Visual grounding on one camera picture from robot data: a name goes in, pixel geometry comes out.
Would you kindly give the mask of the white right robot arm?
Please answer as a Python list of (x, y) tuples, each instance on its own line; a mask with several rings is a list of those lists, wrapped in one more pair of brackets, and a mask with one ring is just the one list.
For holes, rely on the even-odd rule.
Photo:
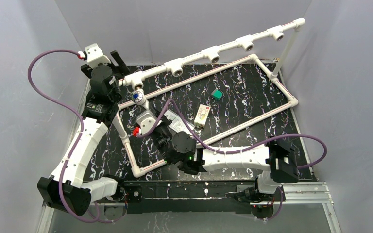
[(197, 147), (197, 141), (184, 131), (171, 133), (167, 126), (158, 126), (151, 134), (166, 164), (177, 164), (190, 175), (227, 168), (258, 169), (254, 195), (268, 200), (282, 183), (299, 181), (295, 150), (289, 143), (270, 137), (263, 145), (251, 147)]

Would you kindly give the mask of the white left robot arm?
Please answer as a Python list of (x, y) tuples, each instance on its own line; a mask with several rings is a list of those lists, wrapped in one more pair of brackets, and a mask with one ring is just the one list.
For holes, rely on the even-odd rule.
[(83, 112), (67, 107), (78, 117), (80, 127), (59, 165), (49, 177), (39, 179), (37, 188), (47, 206), (70, 213), (83, 222), (95, 222), (98, 216), (92, 220), (82, 217), (92, 203), (105, 197), (120, 202), (126, 197), (123, 180), (116, 176), (105, 175), (86, 183), (83, 178), (96, 147), (118, 112), (118, 102), (122, 99), (118, 81), (129, 70), (116, 51), (111, 55), (118, 65), (99, 48), (75, 55), (87, 61), (81, 71), (90, 84)]

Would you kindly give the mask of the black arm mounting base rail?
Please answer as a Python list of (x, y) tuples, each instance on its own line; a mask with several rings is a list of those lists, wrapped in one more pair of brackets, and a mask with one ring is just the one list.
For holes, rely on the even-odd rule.
[(279, 204), (278, 190), (273, 195), (258, 192), (255, 182), (229, 181), (123, 181), (128, 213), (158, 212), (234, 212), (272, 216)]

